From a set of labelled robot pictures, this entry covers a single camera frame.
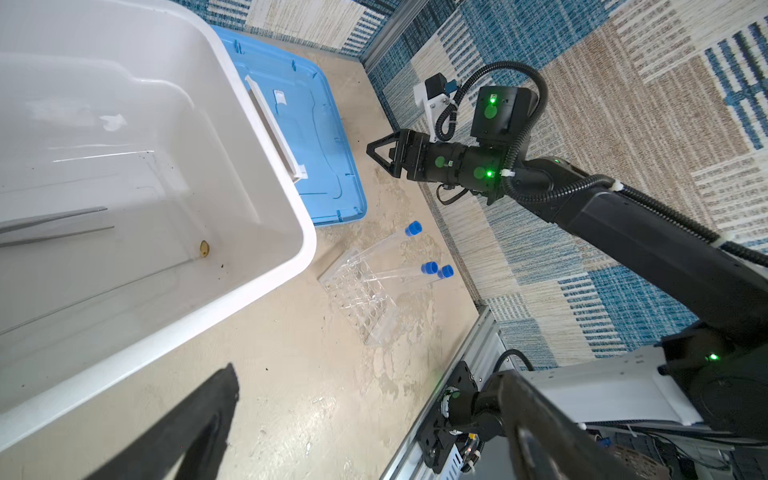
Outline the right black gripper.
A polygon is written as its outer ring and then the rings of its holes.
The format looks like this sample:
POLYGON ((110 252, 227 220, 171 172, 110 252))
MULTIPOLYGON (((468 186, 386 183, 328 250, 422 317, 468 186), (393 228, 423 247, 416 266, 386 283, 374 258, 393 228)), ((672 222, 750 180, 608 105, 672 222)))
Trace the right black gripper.
POLYGON ((480 166, 473 148, 460 143, 434 143, 428 134, 403 129, 369 143, 367 155, 386 173, 416 182, 479 189, 480 166))

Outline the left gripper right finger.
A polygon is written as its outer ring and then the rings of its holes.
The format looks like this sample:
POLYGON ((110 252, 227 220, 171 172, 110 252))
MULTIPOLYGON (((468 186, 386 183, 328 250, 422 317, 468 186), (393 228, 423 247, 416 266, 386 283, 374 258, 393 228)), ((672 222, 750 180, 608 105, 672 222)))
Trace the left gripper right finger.
POLYGON ((518 372, 500 374, 497 394, 517 479, 636 479, 518 372))

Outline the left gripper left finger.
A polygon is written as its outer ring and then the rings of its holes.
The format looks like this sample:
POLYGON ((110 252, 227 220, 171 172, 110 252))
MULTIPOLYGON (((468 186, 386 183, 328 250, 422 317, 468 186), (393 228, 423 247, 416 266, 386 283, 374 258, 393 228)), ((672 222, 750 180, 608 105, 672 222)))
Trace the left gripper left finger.
POLYGON ((215 479, 239 400, 232 364, 217 370, 91 479, 215 479))

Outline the blue-capped test tube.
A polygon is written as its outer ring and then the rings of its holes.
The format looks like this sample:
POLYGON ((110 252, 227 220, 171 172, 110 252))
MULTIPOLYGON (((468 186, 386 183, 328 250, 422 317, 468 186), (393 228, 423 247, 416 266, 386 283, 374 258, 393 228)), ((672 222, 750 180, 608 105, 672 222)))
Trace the blue-capped test tube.
POLYGON ((420 266, 402 267, 381 272, 367 273, 362 276, 363 282, 374 282, 383 280, 414 280, 417 278, 428 278, 436 275, 439 271, 438 264, 429 261, 420 266))
POLYGON ((347 265, 355 265, 361 261, 373 256, 377 253, 383 252, 391 247, 398 246, 403 241, 417 236, 422 232, 422 225, 419 221, 413 221, 402 230, 395 231, 386 238, 379 240, 374 245, 367 249, 352 255, 347 261, 347 265))
POLYGON ((451 277, 453 277, 455 274, 454 269, 451 265, 444 265, 441 267, 435 275, 431 275, 428 279, 426 279, 423 284, 425 286, 432 285, 436 282, 447 280, 451 277))

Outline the blue plastic lid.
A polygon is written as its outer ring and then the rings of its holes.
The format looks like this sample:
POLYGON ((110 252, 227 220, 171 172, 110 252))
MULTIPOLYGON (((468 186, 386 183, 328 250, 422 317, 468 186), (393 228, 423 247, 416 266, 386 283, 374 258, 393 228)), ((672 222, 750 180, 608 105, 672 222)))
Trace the blue plastic lid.
POLYGON ((316 64, 251 37, 215 27, 240 77, 261 89, 307 177, 296 189, 320 226, 361 220, 367 201, 328 80, 316 64))

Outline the white plastic bin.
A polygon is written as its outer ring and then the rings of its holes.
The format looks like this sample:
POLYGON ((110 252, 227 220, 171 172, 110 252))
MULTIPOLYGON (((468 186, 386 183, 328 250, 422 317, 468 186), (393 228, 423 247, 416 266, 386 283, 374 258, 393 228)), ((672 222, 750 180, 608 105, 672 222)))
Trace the white plastic bin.
POLYGON ((1 247, 9 448, 304 271, 287 148, 213 28, 170 1, 1 5, 1 222, 110 231, 1 247))

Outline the metal tweezers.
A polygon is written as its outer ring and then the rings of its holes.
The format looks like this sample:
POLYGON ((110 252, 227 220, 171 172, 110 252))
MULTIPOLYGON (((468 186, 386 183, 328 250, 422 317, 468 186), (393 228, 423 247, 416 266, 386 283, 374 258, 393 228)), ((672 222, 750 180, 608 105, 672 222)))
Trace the metal tweezers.
POLYGON ((80 217, 106 212, 104 206, 28 216, 1 222, 1 247, 32 245, 110 231, 114 225, 93 227, 80 217))

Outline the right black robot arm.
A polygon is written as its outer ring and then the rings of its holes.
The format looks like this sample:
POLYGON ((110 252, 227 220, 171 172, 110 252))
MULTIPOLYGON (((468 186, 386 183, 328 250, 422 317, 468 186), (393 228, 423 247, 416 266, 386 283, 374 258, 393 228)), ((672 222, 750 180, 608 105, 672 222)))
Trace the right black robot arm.
POLYGON ((367 146, 395 178, 437 183, 489 201, 509 197, 677 300, 693 325, 633 353, 527 381, 578 423, 701 423, 767 437, 767 279, 764 254, 727 240, 668 205, 556 157, 527 159, 548 87, 534 68, 500 61, 454 94, 427 80, 441 104, 427 133, 402 129, 367 146))

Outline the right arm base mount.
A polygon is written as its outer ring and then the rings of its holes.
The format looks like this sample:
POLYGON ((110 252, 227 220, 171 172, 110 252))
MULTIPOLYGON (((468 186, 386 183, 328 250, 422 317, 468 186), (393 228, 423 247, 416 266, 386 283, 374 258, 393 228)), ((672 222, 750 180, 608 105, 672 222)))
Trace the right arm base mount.
POLYGON ((494 371, 479 387, 464 361, 449 375, 416 435, 422 459, 434 473, 443 473, 452 449, 472 453, 479 445, 505 435, 498 403, 501 376, 494 371))

